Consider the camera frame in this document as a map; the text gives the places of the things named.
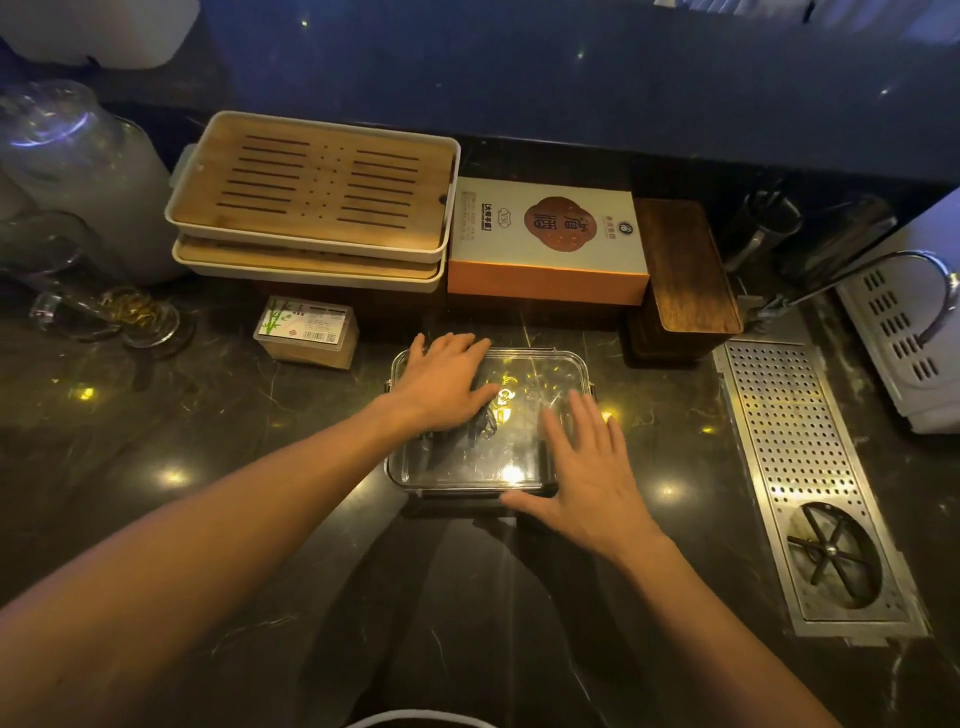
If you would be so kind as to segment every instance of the wooden lid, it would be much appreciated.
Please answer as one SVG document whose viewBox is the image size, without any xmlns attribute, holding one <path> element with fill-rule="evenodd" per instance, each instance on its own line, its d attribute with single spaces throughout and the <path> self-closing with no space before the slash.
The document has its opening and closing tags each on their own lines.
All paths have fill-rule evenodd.
<svg viewBox="0 0 960 728">
<path fill-rule="evenodd" d="M 743 332 L 704 209 L 686 200 L 634 200 L 650 287 L 663 328 Z"/>
<path fill-rule="evenodd" d="M 219 116 L 170 210 L 180 224 L 436 250 L 453 150 L 312 126 Z"/>
<path fill-rule="evenodd" d="M 404 260 L 301 251 L 225 240 L 208 240 L 190 235 L 180 236 L 177 253 L 180 259 L 187 263 L 213 263 L 243 268 L 328 273 L 338 276 L 427 280 L 436 276 L 440 267 L 440 263 L 410 263 Z"/>
</svg>

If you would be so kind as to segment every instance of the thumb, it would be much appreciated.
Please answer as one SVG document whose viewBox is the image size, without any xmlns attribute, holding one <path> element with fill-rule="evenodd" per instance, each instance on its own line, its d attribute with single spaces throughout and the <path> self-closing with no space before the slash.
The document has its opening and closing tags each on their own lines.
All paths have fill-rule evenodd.
<svg viewBox="0 0 960 728">
<path fill-rule="evenodd" d="M 470 393 L 470 403 L 475 410 L 479 411 L 480 407 L 496 397 L 499 391 L 499 384 L 484 384 L 480 389 Z"/>
<path fill-rule="evenodd" d="M 533 516 L 554 530 L 560 523 L 560 505 L 552 497 L 531 496 L 522 491 L 507 491 L 500 502 L 508 508 Z"/>
</svg>

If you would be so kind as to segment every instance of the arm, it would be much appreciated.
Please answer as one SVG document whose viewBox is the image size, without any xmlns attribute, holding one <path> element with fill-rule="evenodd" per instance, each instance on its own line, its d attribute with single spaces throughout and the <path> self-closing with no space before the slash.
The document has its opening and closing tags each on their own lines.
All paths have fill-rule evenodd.
<svg viewBox="0 0 960 728">
<path fill-rule="evenodd" d="M 394 391 L 132 523 L 0 612 L 0 725 L 101 725 L 248 598 L 391 450 L 495 396 L 490 347 L 422 334 Z"/>
<path fill-rule="evenodd" d="M 556 416 L 550 410 L 543 413 L 560 492 L 552 498 L 511 492 L 501 498 L 504 504 L 619 566 L 731 725 L 839 728 L 654 523 L 636 489 L 617 423 L 605 423 L 593 399 L 575 392 L 570 393 L 570 410 L 576 449 Z"/>
</svg>

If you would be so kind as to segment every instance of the hand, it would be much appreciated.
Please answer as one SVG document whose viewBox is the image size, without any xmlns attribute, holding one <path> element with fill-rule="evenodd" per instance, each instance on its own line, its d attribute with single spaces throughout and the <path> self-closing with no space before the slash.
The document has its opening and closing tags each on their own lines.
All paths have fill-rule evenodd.
<svg viewBox="0 0 960 728">
<path fill-rule="evenodd" d="M 510 491 L 500 501 L 616 563 L 660 529 L 636 489 L 620 426 L 613 418 L 605 423 L 593 398 L 576 392 L 570 392 L 570 411 L 576 448 L 552 410 L 540 414 L 557 464 L 559 493 L 547 498 Z"/>
<path fill-rule="evenodd" d="M 423 334 L 410 347 L 407 368 L 392 395 L 403 399 L 417 433 L 462 425 L 496 397 L 499 384 L 470 391 L 477 367 L 490 348 L 490 339 L 473 344 L 472 333 L 445 334 L 423 352 Z"/>
</svg>

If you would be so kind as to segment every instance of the barcode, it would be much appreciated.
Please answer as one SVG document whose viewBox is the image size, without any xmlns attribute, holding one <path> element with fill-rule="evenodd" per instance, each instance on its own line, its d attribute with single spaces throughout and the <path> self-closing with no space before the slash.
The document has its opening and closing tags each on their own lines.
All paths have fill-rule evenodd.
<svg viewBox="0 0 960 728">
<path fill-rule="evenodd" d="M 337 343 L 337 334 L 335 333 L 323 333 L 322 331 L 305 331 L 303 333 L 304 339 L 316 339 L 317 341 L 322 341 L 325 344 L 336 344 Z"/>
</svg>

